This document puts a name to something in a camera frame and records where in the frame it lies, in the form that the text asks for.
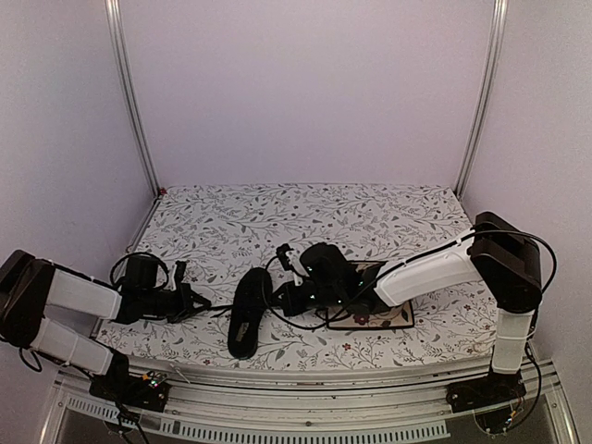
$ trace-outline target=floral mattress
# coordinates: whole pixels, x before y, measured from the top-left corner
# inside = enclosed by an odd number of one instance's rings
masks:
[[[399,185],[278,184],[167,190],[138,251],[169,265],[188,262],[186,281],[214,305],[232,303],[242,276],[276,247],[300,253],[324,241],[350,260],[404,258],[470,227],[449,188]],[[271,267],[274,289],[288,279]],[[302,331],[266,313],[253,358],[227,350],[229,313],[177,325],[104,322],[98,340],[124,353],[183,364],[271,371],[330,371],[434,364],[486,355],[497,308],[482,282],[413,300],[415,327],[386,331]],[[291,318],[316,325],[314,314]]]

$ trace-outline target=black cable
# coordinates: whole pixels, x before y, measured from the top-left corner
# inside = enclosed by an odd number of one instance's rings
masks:
[[[117,271],[117,268],[123,264],[124,261],[130,259],[131,257],[134,256],[146,256],[146,257],[152,257],[153,259],[156,260],[156,262],[158,263],[158,265],[162,268],[163,272],[165,272],[165,282],[161,285],[158,285],[154,288],[151,289],[140,289],[140,290],[162,290],[164,287],[166,287],[168,285],[168,281],[170,280],[170,276],[168,275],[168,267],[167,264],[165,264],[165,261],[163,261],[160,257],[156,256],[155,254],[152,253],[148,253],[148,252],[134,252],[134,253],[130,253],[130,254],[126,254],[125,256],[121,257],[117,262],[115,262],[115,264],[111,267],[111,271],[109,271],[109,282],[111,283],[111,285],[113,287],[117,287],[118,286],[118,282],[115,281],[115,272]]]
[[[518,421],[516,423],[512,423],[508,427],[509,431],[514,430],[514,428],[519,427],[522,424],[524,424],[526,419],[528,419],[528,417],[535,411],[535,408],[537,407],[537,404],[538,404],[538,400],[540,399],[541,391],[543,389],[543,376],[540,372],[540,367],[538,366],[537,361],[535,360],[535,356],[533,355],[532,350],[530,349],[530,344],[528,344],[528,342],[526,342],[526,347],[525,347],[524,351],[526,352],[526,357],[528,358],[528,360],[533,364],[533,366],[536,369],[536,374],[538,375],[538,388],[536,389],[535,401],[533,402],[533,405],[531,406],[530,410],[521,418],[520,421]]]
[[[460,239],[460,242],[464,242],[467,241],[471,238],[474,238],[476,236],[486,236],[486,235],[492,235],[492,234],[512,234],[514,236],[521,236],[523,238],[528,238],[531,239],[533,241],[537,241],[539,242],[541,245],[543,245],[547,251],[549,252],[549,255],[551,257],[551,260],[553,262],[553,266],[551,269],[551,273],[549,275],[549,278],[547,279],[547,282],[545,283],[545,285],[543,286],[541,293],[544,293],[547,288],[549,287],[549,285],[551,284],[551,282],[553,281],[553,279],[555,278],[555,275],[557,274],[557,267],[558,267],[558,261],[557,261],[557,255],[555,254],[555,252],[553,251],[553,248],[543,239],[539,238],[538,236],[531,234],[531,233],[525,233],[523,231],[518,231],[518,230],[511,230],[511,229],[490,229],[490,230],[486,230],[486,231],[474,231],[472,233],[467,234],[466,236],[463,236]],[[286,324],[288,324],[289,326],[301,329],[301,330],[308,330],[308,331],[314,331],[317,330],[319,328],[322,327],[326,327],[328,326],[331,322],[335,322],[336,319],[338,319],[343,312],[345,312],[347,310],[347,308],[354,303],[360,296],[362,296],[367,290],[369,290],[370,288],[372,288],[380,279],[382,279],[383,277],[385,277],[386,275],[392,273],[393,271],[411,263],[414,262],[418,259],[421,259],[423,257],[426,257],[430,254],[434,254],[434,253],[438,253],[444,250],[449,249],[450,247],[454,246],[455,244],[457,244],[456,240],[452,240],[444,245],[440,245],[439,247],[436,247],[432,250],[427,250],[425,252],[419,253],[415,256],[412,256],[409,259],[405,259],[401,262],[399,262],[398,264],[395,264],[394,266],[392,266],[391,268],[387,269],[386,271],[384,271],[383,273],[379,274],[378,276],[376,276],[374,279],[372,279],[370,282],[368,282],[366,285],[364,285],[362,287],[361,290],[359,290],[355,296],[353,296],[349,301],[347,301],[346,303],[343,304],[343,306],[341,307],[341,309],[334,314],[331,318],[329,318],[326,322],[319,324],[318,326],[312,326],[312,327],[308,327],[308,326],[300,326],[298,324],[295,324],[291,321],[289,321],[288,319],[286,319],[285,317],[283,317],[282,315],[280,315],[278,312],[276,312],[276,310],[274,310],[270,304],[269,301],[267,300],[267,296],[265,294],[265,285],[264,285],[264,281],[262,281],[261,283],[261,291],[263,294],[263,300],[265,302],[265,306],[266,308],[278,319],[280,319],[281,321],[285,322]],[[267,263],[267,265],[265,266],[265,271],[268,270],[268,268],[271,266],[271,264],[278,259],[277,256],[272,257],[269,262]]]
[[[33,357],[33,359],[35,360],[35,364],[36,366],[33,366],[33,364],[31,364],[29,361],[27,361],[25,359],[25,356],[23,354],[23,349],[22,347],[20,347],[18,349],[18,356],[20,356],[20,360],[27,365],[27,367],[29,367],[33,372],[35,373],[41,373],[43,371],[43,367],[41,365],[41,361],[39,360],[39,356],[37,356],[37,353],[35,353],[35,351],[33,350],[29,350],[30,355]]]

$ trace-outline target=metal pole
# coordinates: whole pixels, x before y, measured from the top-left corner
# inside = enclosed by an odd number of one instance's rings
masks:
[[[475,117],[471,132],[469,133],[469,140],[464,152],[464,158],[461,163],[461,171],[454,186],[454,193],[459,198],[463,199],[466,192],[466,187],[471,175],[471,169],[475,162],[477,148],[483,132],[483,126],[487,115],[487,107],[489,105],[489,98],[493,89],[493,80],[495,78],[496,70],[498,68],[498,61],[501,53],[501,43],[503,41],[504,26],[506,23],[506,12],[508,9],[508,0],[495,0],[493,8],[493,19],[491,21],[491,33],[489,34],[489,48],[487,50],[487,64],[481,84],[481,92],[479,94],[479,101],[475,110]]]
[[[128,60],[128,52],[126,50],[125,39],[123,35],[123,25],[121,23],[121,12],[119,9],[118,0],[105,0],[107,22],[109,23],[109,30],[111,32],[111,42],[113,44],[113,51],[115,53],[115,61],[117,71],[119,72],[119,79],[121,80],[121,89],[128,108],[129,121],[133,130],[134,138],[138,147],[138,153],[142,161],[142,167],[148,180],[148,185],[154,195],[158,197],[160,191],[160,184],[156,176],[156,169],[154,162],[148,150],[148,143],[144,133],[142,120],[140,119],[140,110],[138,102],[136,101],[136,94],[133,88],[131,79],[130,62]]]

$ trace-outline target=slipper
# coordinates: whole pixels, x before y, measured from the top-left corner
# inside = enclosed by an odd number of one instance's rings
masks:
[[[259,324],[267,305],[263,299],[271,298],[271,276],[263,268],[252,268],[240,280],[234,293],[228,351],[237,359],[249,359],[257,351]]]

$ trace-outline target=white wall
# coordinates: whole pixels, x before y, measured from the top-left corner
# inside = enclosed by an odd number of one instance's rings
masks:
[[[539,234],[560,260],[536,339],[592,442],[592,3],[511,2],[465,199]]]
[[[492,1],[122,2],[165,185],[451,185]]]
[[[22,248],[104,278],[150,202],[104,2],[4,1],[0,42],[0,261]],[[35,442],[55,376],[0,344],[1,443]]]

